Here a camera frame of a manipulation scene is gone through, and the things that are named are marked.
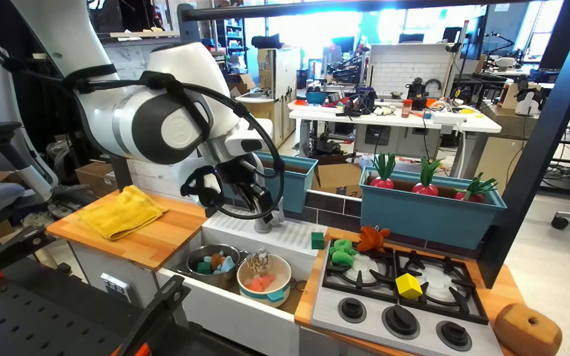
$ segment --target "yellow cloth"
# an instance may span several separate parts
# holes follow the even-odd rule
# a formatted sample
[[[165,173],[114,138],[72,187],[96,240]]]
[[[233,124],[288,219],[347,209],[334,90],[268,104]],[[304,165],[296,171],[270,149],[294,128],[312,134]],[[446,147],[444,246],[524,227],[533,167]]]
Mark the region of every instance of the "yellow cloth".
[[[78,211],[80,223],[102,238],[116,238],[157,219],[165,209],[136,185],[126,185],[110,203],[86,205]]]

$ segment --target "wall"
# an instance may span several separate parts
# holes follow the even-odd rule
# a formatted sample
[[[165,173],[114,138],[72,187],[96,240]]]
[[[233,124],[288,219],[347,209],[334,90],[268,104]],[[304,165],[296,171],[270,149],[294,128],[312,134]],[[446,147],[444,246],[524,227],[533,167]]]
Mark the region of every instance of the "wall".
[[[405,92],[415,76],[438,78],[444,86],[452,55],[442,45],[401,43],[373,45],[369,51],[369,84],[377,94]]]

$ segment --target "teal planter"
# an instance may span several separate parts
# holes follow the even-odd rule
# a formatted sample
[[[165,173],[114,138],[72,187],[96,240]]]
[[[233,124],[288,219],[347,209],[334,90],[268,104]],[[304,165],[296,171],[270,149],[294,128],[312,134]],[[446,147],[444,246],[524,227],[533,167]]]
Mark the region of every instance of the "teal planter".
[[[264,163],[264,171],[272,173],[270,155],[258,153]],[[282,187],[282,209],[292,213],[302,213],[306,191],[312,183],[312,173],[318,159],[302,157],[302,155],[280,155],[284,159],[284,187]],[[270,195],[278,191],[278,179],[266,177],[264,181]]]
[[[468,179],[434,175],[438,195],[419,195],[409,191],[419,173],[393,171],[395,189],[381,189],[363,183],[367,171],[361,169],[359,179],[361,225],[389,227],[399,234],[476,248],[494,215],[506,209],[496,189],[488,189],[482,195],[484,201],[452,199],[452,193],[464,189]]]

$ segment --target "wooden counter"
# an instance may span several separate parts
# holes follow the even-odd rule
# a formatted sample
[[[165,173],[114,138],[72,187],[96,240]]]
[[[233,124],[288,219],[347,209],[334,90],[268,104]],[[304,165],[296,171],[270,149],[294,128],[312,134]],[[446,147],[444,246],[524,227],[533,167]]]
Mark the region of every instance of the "wooden counter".
[[[326,238],[351,238],[351,240],[357,240],[359,234],[357,233],[351,233],[351,231],[343,231],[343,229],[326,229]],[[320,284],[320,276],[322,276],[322,260],[324,260],[324,254],[326,254],[326,248],[322,248],[312,264],[312,270],[308,274],[308,280],[304,284],[304,290],[302,290],[302,296],[300,296],[300,302],[294,310],[294,320],[302,325],[308,325],[308,327],[314,327],[310,323],[310,316],[312,316],[312,304],[316,300],[316,290],[318,290],[318,284]],[[464,260],[466,268],[468,268],[468,274],[470,278],[474,280],[476,284],[476,292],[480,296],[480,302],[484,306],[484,312],[488,316],[488,320],[492,322],[496,318],[496,314],[500,312],[500,308],[504,308],[508,302],[522,302],[522,294],[512,278],[512,274],[508,272],[506,266],[500,268],[500,274],[494,282],[492,288],[484,288],[482,284],[482,278],[480,278],[480,272],[478,272],[478,264],[470,258],[456,258],[456,260]],[[324,333],[330,333],[337,339],[343,339],[343,341],[349,341],[365,351],[371,351],[371,353],[393,353],[393,356],[405,356],[407,351],[401,351],[401,349],[393,349],[393,347],[387,347],[387,345],[381,345],[381,343],[375,343],[375,341],[367,341],[367,339],[361,339],[361,337],[353,337],[353,335],[345,335],[345,333],[339,333],[339,331],[328,331],[328,329],[320,329]]]
[[[116,191],[92,201],[90,205],[110,203],[114,195]],[[76,211],[47,225],[47,233],[155,270],[173,250],[201,229],[205,211],[187,201],[167,199],[161,195],[149,197],[167,211],[149,225],[138,227],[116,240],[102,238],[80,225]]]

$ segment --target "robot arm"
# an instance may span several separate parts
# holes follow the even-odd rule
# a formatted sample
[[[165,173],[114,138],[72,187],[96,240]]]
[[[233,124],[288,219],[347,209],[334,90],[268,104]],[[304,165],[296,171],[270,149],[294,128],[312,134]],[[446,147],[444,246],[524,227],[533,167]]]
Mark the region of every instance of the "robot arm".
[[[149,53],[140,80],[120,80],[88,23],[84,0],[9,1],[64,76],[62,82],[72,86],[86,134],[96,145],[155,163],[175,163],[197,151],[211,167],[193,171],[195,181],[213,171],[258,209],[250,217],[270,219],[280,193],[274,201],[268,197],[254,181],[246,155],[266,144],[280,189],[282,159],[244,106],[229,98],[225,78],[201,43],[159,47]],[[248,120],[248,128],[239,124],[239,116]],[[209,193],[209,199],[223,205],[221,193]]]

